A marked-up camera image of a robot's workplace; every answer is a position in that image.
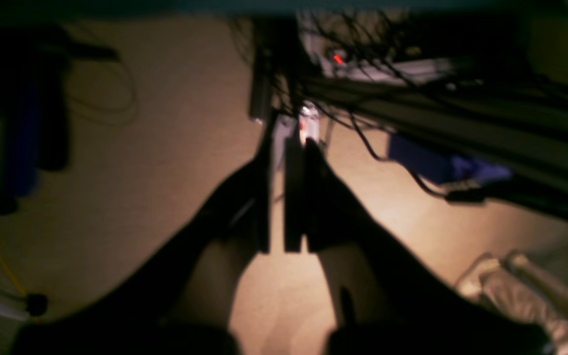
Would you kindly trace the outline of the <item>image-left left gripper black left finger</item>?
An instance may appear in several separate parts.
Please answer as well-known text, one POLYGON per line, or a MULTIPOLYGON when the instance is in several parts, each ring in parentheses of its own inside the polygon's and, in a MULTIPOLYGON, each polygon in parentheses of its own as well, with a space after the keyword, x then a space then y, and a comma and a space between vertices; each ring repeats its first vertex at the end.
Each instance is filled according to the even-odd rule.
POLYGON ((238 282, 270 251, 271 149, 266 119, 255 156, 124 283, 85 309, 29 325, 12 355, 237 355, 227 331, 238 282))

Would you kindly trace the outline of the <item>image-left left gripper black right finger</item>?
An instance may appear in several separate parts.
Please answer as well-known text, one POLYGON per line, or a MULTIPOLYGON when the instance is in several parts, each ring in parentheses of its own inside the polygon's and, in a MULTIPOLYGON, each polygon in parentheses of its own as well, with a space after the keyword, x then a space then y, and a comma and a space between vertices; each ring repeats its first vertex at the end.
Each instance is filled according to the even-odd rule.
POLYGON ((551 355, 538 325, 460 297, 376 222, 313 140, 284 151, 284 249, 317 255, 337 329, 329 355, 551 355))

